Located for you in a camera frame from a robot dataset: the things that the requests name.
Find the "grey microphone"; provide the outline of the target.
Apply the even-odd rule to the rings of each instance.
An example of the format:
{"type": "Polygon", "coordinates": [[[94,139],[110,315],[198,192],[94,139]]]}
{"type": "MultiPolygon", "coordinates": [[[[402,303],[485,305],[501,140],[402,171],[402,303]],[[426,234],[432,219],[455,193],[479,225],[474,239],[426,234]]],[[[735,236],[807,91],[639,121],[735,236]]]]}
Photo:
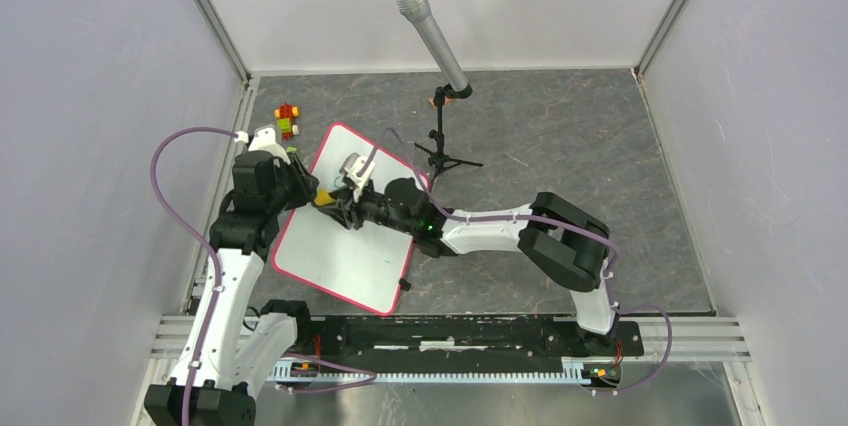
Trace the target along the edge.
{"type": "Polygon", "coordinates": [[[428,164],[433,168],[433,178],[457,166],[483,167],[482,163],[457,159],[445,151],[443,108],[449,100],[464,100],[473,94],[467,75],[460,66],[455,54],[448,45],[444,34],[435,19],[429,0],[395,0],[399,13],[413,26],[445,76],[447,83],[436,88],[433,97],[436,105],[436,128],[428,133],[435,142],[436,149],[431,151],[421,144],[414,146],[428,155],[428,164]]]}

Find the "yellow eraser block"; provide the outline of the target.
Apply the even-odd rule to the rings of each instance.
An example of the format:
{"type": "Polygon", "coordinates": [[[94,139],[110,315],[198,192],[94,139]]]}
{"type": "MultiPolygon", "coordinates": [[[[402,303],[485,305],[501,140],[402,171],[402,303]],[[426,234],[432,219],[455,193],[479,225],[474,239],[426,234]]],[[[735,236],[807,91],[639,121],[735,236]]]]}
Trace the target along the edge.
{"type": "Polygon", "coordinates": [[[314,199],[312,201],[312,204],[315,207],[332,206],[335,203],[336,203],[336,199],[333,198],[331,196],[331,194],[324,189],[319,189],[316,193],[316,196],[314,197],[314,199]]]}

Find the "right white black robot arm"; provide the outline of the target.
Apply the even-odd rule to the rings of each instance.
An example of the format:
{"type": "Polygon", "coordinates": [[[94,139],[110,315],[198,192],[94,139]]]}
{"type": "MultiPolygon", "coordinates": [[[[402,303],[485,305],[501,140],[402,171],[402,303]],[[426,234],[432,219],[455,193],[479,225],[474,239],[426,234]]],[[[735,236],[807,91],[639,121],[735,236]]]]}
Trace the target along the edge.
{"type": "Polygon", "coordinates": [[[576,309],[577,338],[591,354],[602,354],[618,339],[615,305],[606,274],[619,254],[608,227],[551,192],[501,211],[446,208],[411,178],[321,191],[314,207],[349,230],[373,223],[411,237],[425,255],[460,256],[480,251],[523,254],[549,279],[569,291],[576,309]]]}

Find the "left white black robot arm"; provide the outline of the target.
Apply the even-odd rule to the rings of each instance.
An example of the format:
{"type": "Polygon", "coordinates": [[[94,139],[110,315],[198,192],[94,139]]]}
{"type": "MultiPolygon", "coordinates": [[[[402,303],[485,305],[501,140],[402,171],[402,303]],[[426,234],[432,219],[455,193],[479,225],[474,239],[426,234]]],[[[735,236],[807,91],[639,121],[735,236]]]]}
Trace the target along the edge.
{"type": "Polygon", "coordinates": [[[283,149],[244,152],[233,188],[203,239],[204,289],[178,361],[162,384],[148,387],[143,408],[156,425],[251,425],[259,391],[286,352],[314,340],[304,302],[269,302],[247,340],[243,320],[281,212],[311,202],[318,181],[283,149]]]}

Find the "pink framed whiteboard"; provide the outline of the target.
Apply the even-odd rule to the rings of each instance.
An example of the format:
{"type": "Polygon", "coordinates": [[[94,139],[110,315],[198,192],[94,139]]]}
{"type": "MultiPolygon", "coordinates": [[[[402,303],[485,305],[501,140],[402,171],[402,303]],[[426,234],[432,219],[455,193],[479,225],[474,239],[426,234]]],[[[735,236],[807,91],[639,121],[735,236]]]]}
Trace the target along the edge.
{"type": "MultiPolygon", "coordinates": [[[[343,185],[339,169],[351,153],[367,158],[373,141],[336,122],[326,131],[310,168],[319,189],[343,185]]],[[[413,170],[392,153],[378,151],[372,164],[374,188],[383,192],[394,179],[412,178],[413,170]]],[[[294,210],[269,255],[278,273],[380,316],[395,312],[400,280],[413,251],[410,236],[366,222],[349,230],[311,205],[294,210]]]]}

